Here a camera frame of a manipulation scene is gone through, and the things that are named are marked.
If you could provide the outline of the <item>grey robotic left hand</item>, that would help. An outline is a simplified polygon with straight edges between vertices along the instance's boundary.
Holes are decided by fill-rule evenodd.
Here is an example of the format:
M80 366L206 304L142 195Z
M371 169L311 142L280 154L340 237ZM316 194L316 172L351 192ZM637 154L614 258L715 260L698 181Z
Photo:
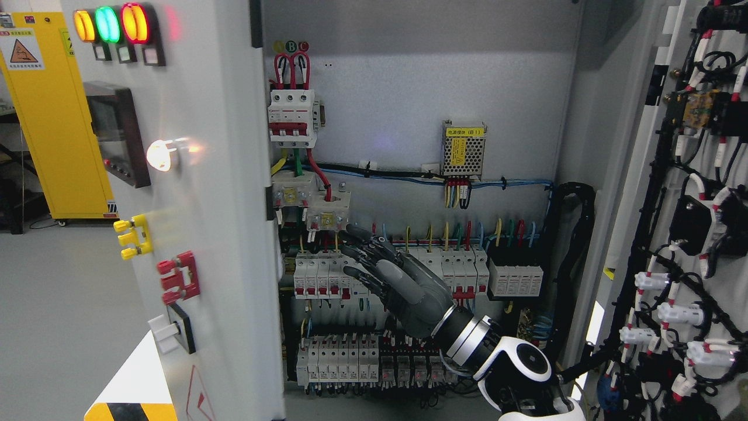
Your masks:
M445 282L414 256L362 227L348 224L340 237L345 242L342 253L358 263L345 266L345 274L378 296L409 336L432 337L441 351L453 357L473 316L456 306Z

